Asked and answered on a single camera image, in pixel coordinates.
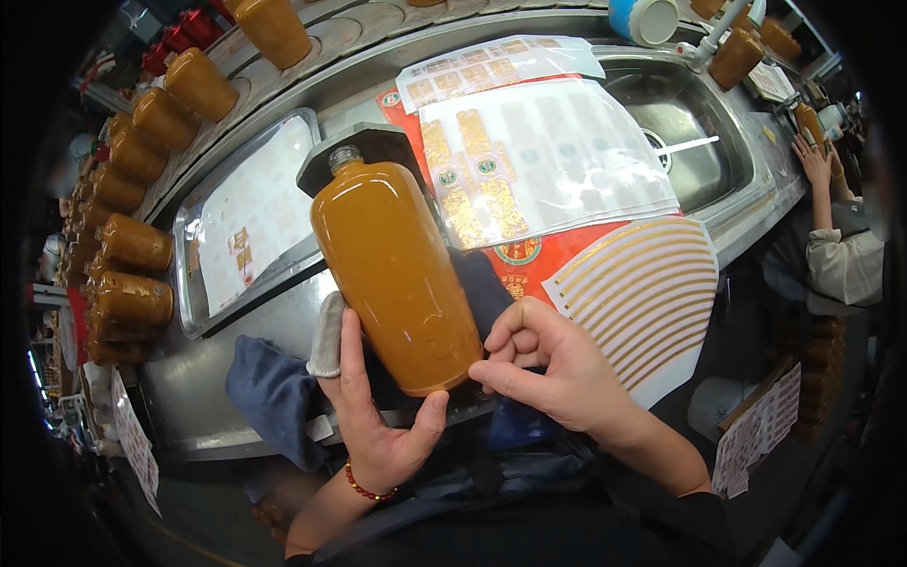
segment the white sleeve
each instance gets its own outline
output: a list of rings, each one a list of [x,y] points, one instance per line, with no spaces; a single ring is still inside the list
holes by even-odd
[[[846,305],[871,305],[882,299],[884,244],[871,232],[841,242],[839,229],[809,233],[806,263],[816,291]]]

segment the round emblem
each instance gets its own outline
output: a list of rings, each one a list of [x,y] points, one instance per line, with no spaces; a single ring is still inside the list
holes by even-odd
[[[535,163],[539,160],[539,153],[533,149],[520,152],[520,158],[526,163]]]
[[[480,173],[491,175],[494,173],[494,170],[498,169],[498,162],[491,158],[484,158],[483,160],[479,160],[477,167],[479,168]]]
[[[510,292],[514,299],[519,299],[526,295],[526,291],[522,288],[522,284],[515,282],[507,284],[507,291]]]
[[[388,93],[383,99],[381,99],[381,104],[384,106],[394,106],[400,102],[399,93]]]
[[[494,252],[498,258],[513,266],[522,266],[528,264],[539,256],[541,252],[541,240],[528,239],[523,242],[511,242],[495,246]]]
[[[450,187],[456,183],[456,172],[454,170],[444,170],[438,173],[438,182],[444,187]]]

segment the stainless steel sink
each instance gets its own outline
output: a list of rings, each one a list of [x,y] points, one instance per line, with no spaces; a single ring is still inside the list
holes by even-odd
[[[753,163],[736,120],[716,86],[663,52],[613,48],[598,57],[602,86],[636,119],[687,214],[753,178]]]

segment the hand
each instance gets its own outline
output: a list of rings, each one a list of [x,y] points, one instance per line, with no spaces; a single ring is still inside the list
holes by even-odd
[[[791,147],[794,148],[796,157],[800,158],[806,178],[813,184],[813,191],[828,192],[832,182],[832,159],[836,152],[828,152],[823,158],[819,153],[819,147],[814,146],[811,149],[803,134],[796,135]]]
[[[381,423],[366,374],[359,316],[353,309],[343,314],[340,377],[319,378],[318,384],[336,410],[356,483],[370,493],[387,494],[412,478],[444,432],[447,392],[433,392],[425,399],[412,429]]]
[[[488,360],[469,376],[494,391],[532,406],[571,431],[600,443],[632,435],[631,417],[643,411],[630,398],[591,335],[532,297],[509,306],[485,340]],[[544,376],[526,367],[548,367]]]

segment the black shirt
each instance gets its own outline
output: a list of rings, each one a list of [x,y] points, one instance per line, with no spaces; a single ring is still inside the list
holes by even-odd
[[[647,494],[631,512],[606,497],[550,493],[454,510],[320,563],[347,565],[730,565],[724,505],[713,494]],[[287,567],[310,565],[310,555]]]

